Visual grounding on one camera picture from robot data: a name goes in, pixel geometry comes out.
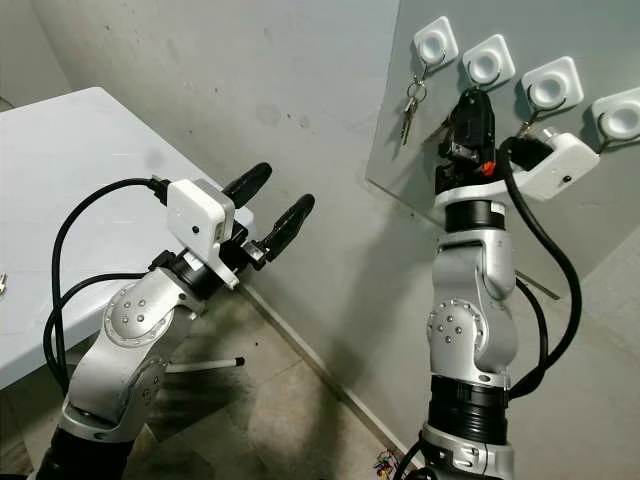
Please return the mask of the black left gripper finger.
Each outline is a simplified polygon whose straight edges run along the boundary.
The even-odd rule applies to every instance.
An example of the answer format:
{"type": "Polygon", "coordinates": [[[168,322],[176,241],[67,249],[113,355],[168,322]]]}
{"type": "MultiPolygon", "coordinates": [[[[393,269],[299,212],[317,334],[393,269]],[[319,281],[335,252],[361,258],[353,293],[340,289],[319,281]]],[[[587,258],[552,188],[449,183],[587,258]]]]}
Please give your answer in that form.
{"type": "Polygon", "coordinates": [[[314,195],[302,195],[294,204],[276,219],[273,228],[257,242],[261,251],[259,262],[273,262],[282,255],[285,248],[300,234],[302,225],[314,210],[314,195]]]}
{"type": "Polygon", "coordinates": [[[253,165],[246,173],[229,182],[223,188],[223,193],[232,201],[250,201],[265,186],[271,173],[273,168],[269,163],[253,165]]]}

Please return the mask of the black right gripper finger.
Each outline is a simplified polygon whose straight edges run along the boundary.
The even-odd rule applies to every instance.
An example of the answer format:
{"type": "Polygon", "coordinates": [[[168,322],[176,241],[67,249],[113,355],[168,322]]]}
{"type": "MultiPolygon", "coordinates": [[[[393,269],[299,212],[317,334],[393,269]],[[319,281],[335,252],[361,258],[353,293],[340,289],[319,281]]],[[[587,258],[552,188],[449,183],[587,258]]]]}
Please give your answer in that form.
{"type": "Polygon", "coordinates": [[[492,143],[495,116],[492,99],[481,88],[466,88],[452,108],[453,143],[492,143]]]}

